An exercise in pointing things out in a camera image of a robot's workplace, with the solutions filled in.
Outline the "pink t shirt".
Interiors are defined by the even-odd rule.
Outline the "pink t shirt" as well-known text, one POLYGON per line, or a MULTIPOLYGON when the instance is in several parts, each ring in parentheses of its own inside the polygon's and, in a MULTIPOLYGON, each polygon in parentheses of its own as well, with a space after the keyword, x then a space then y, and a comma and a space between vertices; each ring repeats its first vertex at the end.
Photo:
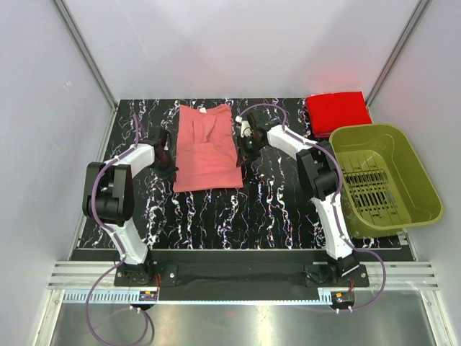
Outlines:
POLYGON ((231 107, 179 108, 175 193, 243 187, 231 107))

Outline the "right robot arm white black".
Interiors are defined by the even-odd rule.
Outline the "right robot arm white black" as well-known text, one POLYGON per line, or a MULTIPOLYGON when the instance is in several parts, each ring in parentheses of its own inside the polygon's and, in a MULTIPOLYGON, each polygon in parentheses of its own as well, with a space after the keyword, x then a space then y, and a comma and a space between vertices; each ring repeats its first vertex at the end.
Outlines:
POLYGON ((300 187, 314 204, 323 228, 325 249, 331 263, 327 267, 327 277, 334 285, 346 284, 359 262, 346 230, 341 207, 343 179, 330 143, 308 140, 265 115, 250 113, 236 117, 236 122, 240 130, 237 137, 239 167, 257 160, 266 146, 296 161, 300 187))

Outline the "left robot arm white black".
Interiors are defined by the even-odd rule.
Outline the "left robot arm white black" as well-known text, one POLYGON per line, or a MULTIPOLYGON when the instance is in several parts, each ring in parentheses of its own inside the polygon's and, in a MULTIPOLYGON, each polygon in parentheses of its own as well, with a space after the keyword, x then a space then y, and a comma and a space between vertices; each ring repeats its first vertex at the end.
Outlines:
POLYGON ((115 245, 120 258, 115 265, 117 275, 138 285, 154 283, 158 274, 133 220, 133 178, 149 168, 159 179, 173 182, 177 167, 170 146, 170 132, 157 127, 151 137, 139 138, 120 155, 105 162, 92 162, 86 168, 83 214, 97 223, 115 245))

